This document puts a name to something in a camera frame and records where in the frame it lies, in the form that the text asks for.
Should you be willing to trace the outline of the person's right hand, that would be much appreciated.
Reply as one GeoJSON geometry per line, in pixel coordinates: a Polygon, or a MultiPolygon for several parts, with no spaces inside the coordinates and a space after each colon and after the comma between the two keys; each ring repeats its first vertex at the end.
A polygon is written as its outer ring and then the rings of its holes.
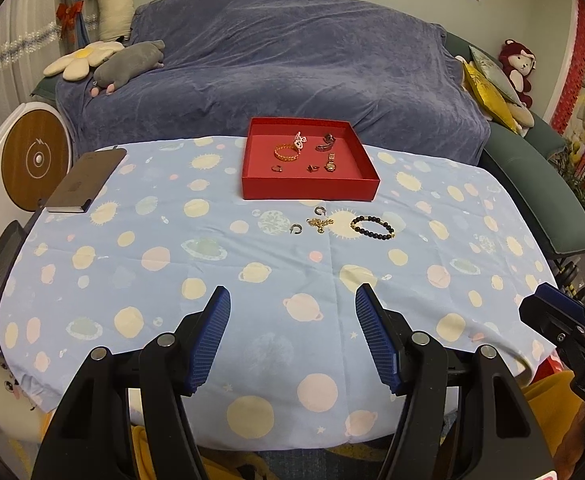
{"type": "Polygon", "coordinates": [[[553,464],[558,479],[585,479],[585,402],[555,415],[553,464]]]}

